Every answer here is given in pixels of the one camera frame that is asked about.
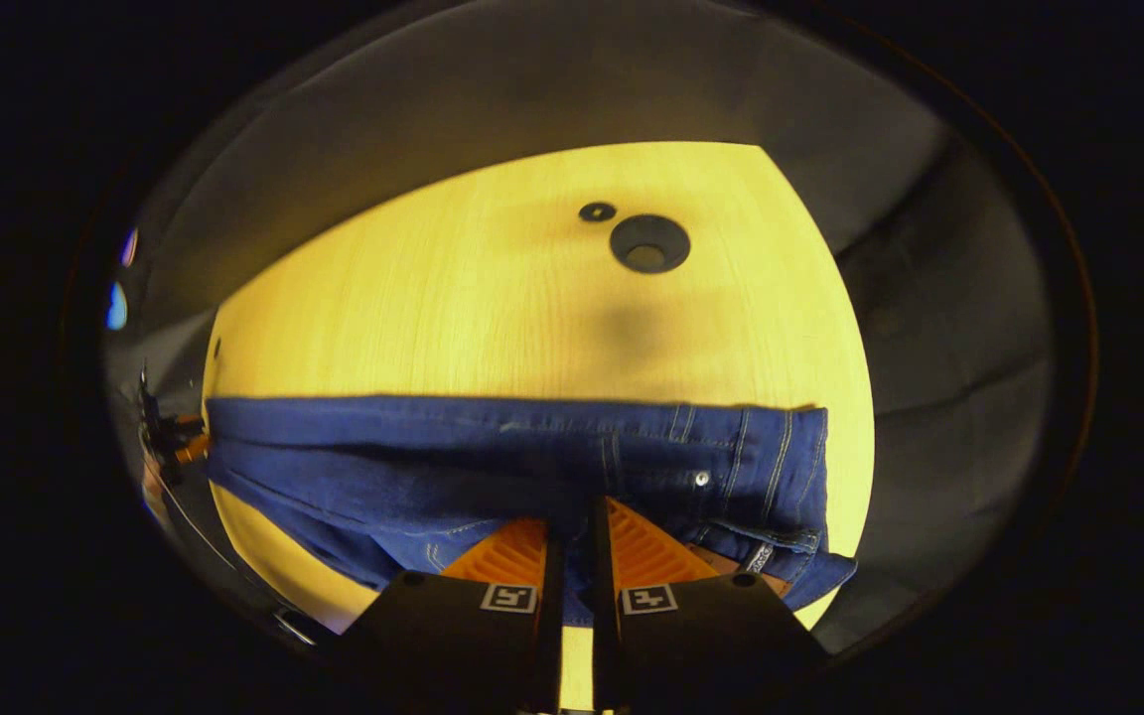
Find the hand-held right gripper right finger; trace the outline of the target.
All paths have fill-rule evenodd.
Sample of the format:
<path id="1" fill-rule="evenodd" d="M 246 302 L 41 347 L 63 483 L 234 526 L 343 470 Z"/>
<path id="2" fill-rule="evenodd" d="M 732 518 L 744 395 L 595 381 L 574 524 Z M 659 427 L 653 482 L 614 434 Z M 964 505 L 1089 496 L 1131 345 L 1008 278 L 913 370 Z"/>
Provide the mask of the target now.
<path id="1" fill-rule="evenodd" d="M 591 503 L 591 692 L 614 714 L 763 714 L 831 662 L 763 575 L 718 571 L 618 500 Z"/>

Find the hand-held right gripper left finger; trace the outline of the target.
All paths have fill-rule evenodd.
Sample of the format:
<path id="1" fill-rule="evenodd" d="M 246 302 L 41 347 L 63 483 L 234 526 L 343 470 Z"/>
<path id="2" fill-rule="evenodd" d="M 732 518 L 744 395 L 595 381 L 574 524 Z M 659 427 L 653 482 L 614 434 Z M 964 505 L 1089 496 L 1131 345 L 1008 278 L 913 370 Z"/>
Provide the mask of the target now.
<path id="1" fill-rule="evenodd" d="M 333 661 L 394 714 L 557 710 L 563 569 L 545 521 L 510 521 L 440 573 L 396 575 Z"/>

